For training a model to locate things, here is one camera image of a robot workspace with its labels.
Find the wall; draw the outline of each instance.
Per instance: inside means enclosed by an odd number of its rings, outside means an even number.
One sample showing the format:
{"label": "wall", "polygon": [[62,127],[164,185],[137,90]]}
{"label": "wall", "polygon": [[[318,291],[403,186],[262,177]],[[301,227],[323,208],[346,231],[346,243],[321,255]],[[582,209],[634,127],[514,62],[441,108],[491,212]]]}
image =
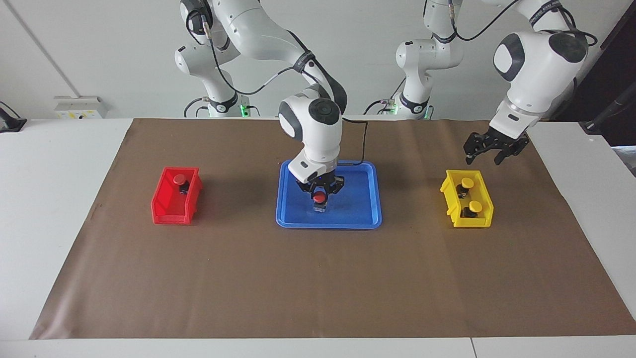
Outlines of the wall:
{"label": "wall", "polygon": [[[53,96],[71,90],[8,11],[15,8],[43,47],[83,96],[100,96],[109,117],[180,117],[191,99],[205,94],[201,83],[180,72],[174,50],[189,43],[178,0],[0,1],[0,99],[29,118],[51,118]],[[580,29],[601,41],[630,0],[562,0]],[[269,15],[293,30],[341,82],[350,96],[347,113],[387,97],[403,72],[395,64],[400,42],[428,38],[422,23],[423,1],[263,0]],[[499,9],[465,0],[459,28],[463,36],[481,29]],[[491,30],[466,46],[455,69],[431,71],[436,86],[432,104],[440,118],[491,118],[507,90],[495,72],[492,54],[510,32],[529,29],[511,11]],[[591,52],[590,62],[598,56]],[[240,57],[224,65],[239,89],[253,90],[279,69],[275,61]],[[276,115],[280,100],[304,88],[286,73],[251,98],[264,115]]]}

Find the black cable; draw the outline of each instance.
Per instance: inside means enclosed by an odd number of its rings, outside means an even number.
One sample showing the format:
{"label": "black cable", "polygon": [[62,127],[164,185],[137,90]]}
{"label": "black cable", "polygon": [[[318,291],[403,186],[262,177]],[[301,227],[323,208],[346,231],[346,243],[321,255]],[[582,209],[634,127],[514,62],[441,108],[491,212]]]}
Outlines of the black cable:
{"label": "black cable", "polygon": [[570,98],[567,101],[564,101],[563,104],[561,104],[556,111],[554,112],[554,114],[552,114],[550,116],[550,119],[557,119],[557,117],[559,117],[560,115],[562,115],[565,110],[572,104],[572,102],[574,101],[574,96],[576,96],[576,91],[579,89],[579,80],[576,79],[576,77],[574,77],[574,79],[572,80],[572,83],[574,84],[574,88],[572,88],[572,95],[570,96]]}
{"label": "black cable", "polygon": [[256,110],[256,113],[258,113],[258,116],[259,116],[259,117],[261,116],[261,111],[259,111],[259,110],[258,110],[258,107],[257,107],[257,106],[247,106],[247,108],[248,108],[248,109],[249,109],[249,108],[254,108],[254,109]]}
{"label": "black cable", "polygon": [[192,18],[195,15],[199,15],[201,16],[201,13],[198,10],[192,10],[188,16],[186,16],[186,29],[188,30],[188,34],[190,34],[190,36],[192,36],[192,38],[201,46],[205,46],[203,43],[199,42],[199,40],[195,37],[195,35],[193,34],[193,30],[190,28],[190,21],[192,20]]}
{"label": "black cable", "polygon": [[363,115],[366,115],[367,113],[369,113],[369,110],[370,110],[370,109],[372,109],[372,107],[373,107],[374,105],[376,105],[376,104],[380,104],[380,103],[382,103],[382,100],[378,100],[378,101],[375,101],[375,102],[373,102],[373,103],[369,104],[369,106],[368,106],[368,107],[364,110]]}
{"label": "black cable", "polygon": [[481,31],[480,31],[477,35],[475,35],[475,36],[473,36],[473,37],[465,38],[465,37],[461,36],[461,35],[459,34],[459,32],[457,32],[457,27],[455,26],[455,19],[451,19],[451,20],[450,20],[451,25],[453,26],[453,31],[454,31],[455,35],[456,35],[459,39],[464,40],[464,41],[472,41],[472,40],[474,40],[474,39],[476,39],[476,38],[480,37],[480,36],[481,36],[481,34],[483,34],[484,32],[486,32],[486,30],[488,30],[488,29],[490,28],[490,26],[492,26],[492,24],[494,24],[497,20],[499,20],[499,18],[500,18],[500,17],[502,17],[502,16],[503,16],[503,14],[505,14],[505,13],[506,13],[506,11],[508,11],[511,7],[513,7],[513,5],[514,5],[514,4],[518,3],[519,1],[520,1],[520,0],[513,0],[511,3],[509,3],[509,4],[508,4],[508,6],[506,6],[503,10],[501,10],[501,12],[499,13],[499,15],[497,15],[495,18],[493,18],[493,19],[492,19],[492,21],[491,21],[488,25],[486,25],[486,27],[484,27],[484,28],[483,28],[483,29],[482,29],[482,30],[481,30]]}
{"label": "black cable", "polygon": [[349,120],[346,118],[342,118],[345,122],[354,123],[354,124],[364,124],[364,136],[362,139],[362,159],[360,159],[357,163],[338,163],[339,166],[360,166],[364,163],[364,157],[366,156],[366,133],[369,129],[369,122],[358,122],[355,120]]}
{"label": "black cable", "polygon": [[197,108],[197,118],[198,118],[198,112],[199,112],[200,110],[206,110],[206,109],[207,109],[207,107],[199,107],[199,108]]}
{"label": "black cable", "polygon": [[574,15],[572,15],[570,10],[564,8],[563,6],[561,6],[559,10],[570,18],[570,23],[572,24],[574,28],[576,28],[576,21],[574,20]]}
{"label": "black cable", "polygon": [[251,96],[254,94],[257,94],[259,92],[261,92],[261,90],[263,90],[268,84],[270,84],[271,81],[273,81],[275,78],[277,78],[278,76],[280,76],[281,74],[294,69],[293,67],[288,67],[286,69],[282,69],[280,70],[276,75],[274,75],[273,77],[271,77],[269,80],[267,80],[261,87],[259,87],[257,90],[252,91],[252,92],[243,92],[241,90],[237,90],[231,83],[230,81],[228,81],[227,78],[225,78],[225,75],[223,74],[223,71],[221,70],[221,65],[219,65],[219,58],[216,55],[216,50],[214,48],[214,43],[212,42],[212,39],[210,39],[210,46],[212,47],[212,54],[214,56],[214,63],[216,64],[216,69],[219,71],[219,74],[221,75],[221,78],[223,79],[223,81],[225,82],[225,84],[227,84],[227,86],[229,88],[231,88],[234,92],[245,95],[245,96]]}
{"label": "black cable", "polygon": [[[399,85],[397,85],[396,90],[395,90],[395,91],[393,91],[393,94],[390,96],[390,98],[389,98],[389,99],[392,99],[392,98],[393,98],[393,96],[395,96],[395,95],[398,93],[398,91],[399,91],[400,87],[402,87],[402,85],[403,85],[405,82],[406,82],[406,76],[404,76],[404,78],[403,78],[403,79],[402,79],[402,81],[399,83]],[[380,114],[380,113],[382,113],[382,112],[390,112],[391,110],[388,110],[388,109],[387,109],[387,107],[388,107],[388,106],[389,106],[389,104],[388,104],[388,103],[387,103],[387,104],[385,104],[385,105],[384,105],[384,108],[382,108],[381,110],[379,110],[379,111],[378,111],[378,114]]]}
{"label": "black cable", "polygon": [[623,109],[622,109],[622,110],[619,110],[618,112],[616,112],[616,113],[612,114],[612,115],[611,115],[611,116],[609,116],[608,118],[612,118],[613,116],[616,116],[616,115],[619,115],[619,114],[623,113],[624,111],[626,111],[626,110],[630,109],[630,107],[631,107],[633,104],[634,104],[634,102],[632,102],[632,103],[630,103],[630,104],[626,105],[625,107],[623,107]]}
{"label": "black cable", "polygon": [[312,80],[314,80],[315,83],[320,83],[318,82],[318,78],[316,78],[314,75],[310,75],[309,73],[303,71],[301,72],[303,75],[307,75],[309,78],[311,78]]}
{"label": "black cable", "polygon": [[[204,45],[203,43],[199,42],[199,40],[197,40],[197,38],[195,37],[195,35],[193,34],[193,30],[190,28],[190,20],[192,19],[192,17],[199,15],[201,16],[201,12],[198,10],[192,10],[188,16],[186,17],[186,29],[188,30],[188,33],[190,33],[190,36],[192,36],[193,39],[195,39],[195,41],[199,44],[199,45]],[[225,78],[225,75],[223,74],[223,71],[221,70],[221,65],[219,64],[219,58],[216,55],[216,48],[214,47],[214,42],[212,41],[212,39],[209,39],[210,41],[210,46],[212,47],[212,54],[214,56],[214,63],[216,65],[217,70],[219,71],[219,74],[221,75],[221,78],[223,79],[223,81],[225,82],[225,84],[227,84],[227,86],[229,88],[231,88],[234,92],[245,95],[245,96],[251,96],[254,94],[257,94],[259,92],[261,92],[261,90],[263,90],[268,84],[270,84],[271,81],[273,81],[275,78],[277,78],[278,76],[280,76],[281,74],[283,74],[284,72],[290,71],[292,69],[294,69],[293,67],[288,67],[286,69],[283,69],[281,71],[279,71],[276,75],[274,75],[273,77],[271,77],[269,80],[267,80],[267,82],[265,82],[261,87],[259,87],[257,90],[252,91],[252,92],[243,92],[241,90],[236,89],[231,83],[230,81],[228,81],[227,78]]]}
{"label": "black cable", "polygon": [[598,37],[590,34],[589,32],[581,31],[579,29],[566,30],[566,31],[561,31],[561,32],[564,33],[564,34],[584,35],[584,36],[587,36],[587,37],[591,38],[592,39],[592,43],[588,43],[588,47],[596,46],[596,44],[598,43]]}
{"label": "black cable", "polygon": [[194,106],[195,103],[199,102],[199,101],[203,101],[204,98],[197,98],[197,99],[193,99],[192,102],[188,103],[188,105],[186,106],[186,109],[183,110],[183,117],[184,118],[188,118],[188,110],[190,109],[190,107]]}
{"label": "black cable", "polygon": [[3,105],[3,106],[5,106],[5,107],[7,107],[10,111],[12,111],[12,112],[13,112],[13,114],[14,114],[16,117],[18,117],[18,118],[22,118],[22,117],[20,117],[20,115],[19,115],[16,111],[14,111],[14,110],[13,110],[13,108],[11,108],[11,106],[9,106],[8,104],[6,104],[6,103],[4,103],[4,102],[2,102],[2,101],[0,101],[0,104],[1,104],[1,105]]}

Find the brown paper sheet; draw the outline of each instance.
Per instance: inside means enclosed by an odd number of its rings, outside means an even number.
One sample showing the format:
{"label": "brown paper sheet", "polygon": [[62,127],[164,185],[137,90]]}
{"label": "brown paper sheet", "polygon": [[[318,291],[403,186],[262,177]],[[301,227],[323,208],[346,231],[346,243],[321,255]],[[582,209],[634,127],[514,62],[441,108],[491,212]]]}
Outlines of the brown paper sheet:
{"label": "brown paper sheet", "polygon": [[[636,334],[536,150],[464,162],[485,122],[371,123],[384,223],[275,222],[280,164],[301,145],[274,121],[135,120],[32,339],[488,337]],[[362,126],[345,125],[342,159]],[[201,168],[195,224],[155,226],[165,166]],[[480,169],[490,229],[454,229],[447,169]]]}

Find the electrical socket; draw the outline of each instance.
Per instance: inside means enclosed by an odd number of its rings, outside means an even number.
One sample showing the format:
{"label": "electrical socket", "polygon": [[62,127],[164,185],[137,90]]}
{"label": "electrical socket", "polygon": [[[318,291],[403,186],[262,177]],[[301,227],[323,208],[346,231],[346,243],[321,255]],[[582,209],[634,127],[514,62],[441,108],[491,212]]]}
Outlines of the electrical socket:
{"label": "electrical socket", "polygon": [[105,118],[108,109],[98,97],[55,97],[55,113],[60,119]]}

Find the white table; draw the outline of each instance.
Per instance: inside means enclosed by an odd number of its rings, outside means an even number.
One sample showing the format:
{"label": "white table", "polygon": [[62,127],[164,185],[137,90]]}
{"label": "white table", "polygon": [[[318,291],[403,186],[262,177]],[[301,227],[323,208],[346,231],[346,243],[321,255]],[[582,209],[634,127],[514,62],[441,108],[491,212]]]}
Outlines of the white table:
{"label": "white table", "polygon": [[[0,357],[636,357],[636,336],[27,341],[130,123],[32,120],[0,135]],[[530,135],[634,315],[636,178],[577,124]]]}

